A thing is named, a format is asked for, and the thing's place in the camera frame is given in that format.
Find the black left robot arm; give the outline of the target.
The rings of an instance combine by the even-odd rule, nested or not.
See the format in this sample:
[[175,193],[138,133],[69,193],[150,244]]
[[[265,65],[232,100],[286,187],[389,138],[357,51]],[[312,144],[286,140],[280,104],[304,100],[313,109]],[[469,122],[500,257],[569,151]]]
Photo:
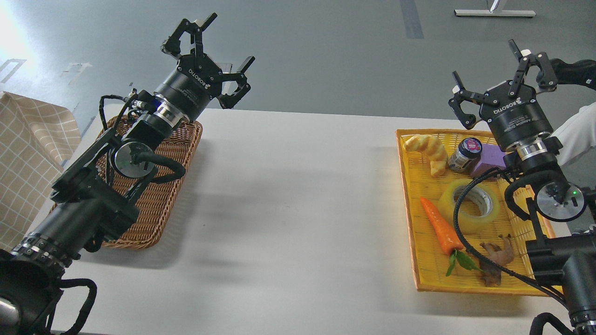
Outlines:
[[181,162],[157,154],[158,146],[184,123],[194,122],[217,99],[233,108],[251,89],[245,72],[226,74],[203,50],[203,32],[217,18],[183,19],[161,50],[176,68],[153,92],[100,98],[103,132],[52,185],[57,207],[10,252],[1,252],[1,333],[49,335],[55,310],[67,288],[88,295],[67,335],[77,335],[95,303],[91,279],[64,279],[80,251],[96,252],[120,238],[140,216],[137,201],[150,184],[180,180]]

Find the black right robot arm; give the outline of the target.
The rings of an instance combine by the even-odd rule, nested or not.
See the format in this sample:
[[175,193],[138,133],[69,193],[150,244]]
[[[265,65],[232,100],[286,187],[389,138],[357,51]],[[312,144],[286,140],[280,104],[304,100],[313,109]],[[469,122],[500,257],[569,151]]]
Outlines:
[[[562,335],[593,335],[596,320],[595,231],[568,237],[548,238],[539,218],[570,222],[585,210],[595,212],[595,190],[581,188],[564,176],[557,161],[562,143],[553,136],[536,96],[557,89],[558,80],[545,52],[520,50],[508,41],[518,66],[512,79],[475,93],[465,89],[457,72],[454,96],[449,106],[462,125],[470,130],[485,121],[500,150],[505,153],[505,169],[492,168],[464,188],[454,208],[454,229],[465,249],[481,263],[513,276],[562,304],[568,311],[570,328],[550,313],[534,318],[530,333],[542,334],[551,324]],[[520,275],[483,256],[465,239],[458,215],[464,197],[490,176],[502,175],[509,186],[504,200],[511,212],[530,221],[535,239],[525,243],[534,276]]]

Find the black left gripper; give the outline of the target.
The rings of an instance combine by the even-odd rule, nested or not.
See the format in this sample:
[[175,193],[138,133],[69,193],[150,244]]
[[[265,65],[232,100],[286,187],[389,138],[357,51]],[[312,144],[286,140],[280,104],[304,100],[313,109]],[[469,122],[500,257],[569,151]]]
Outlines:
[[[222,94],[222,83],[211,82],[210,78],[222,70],[208,55],[204,55],[203,32],[217,17],[217,13],[211,13],[199,23],[182,19],[161,46],[162,53],[179,60],[176,68],[155,89],[154,95],[174,106],[190,121],[195,121],[213,98],[218,97],[221,108],[231,109],[251,90],[246,72],[256,60],[254,56],[247,57],[236,72],[219,76],[222,83],[236,83],[237,88],[231,94]],[[190,37],[188,55],[183,55],[181,50],[184,34]],[[198,63],[193,56],[198,56]]]

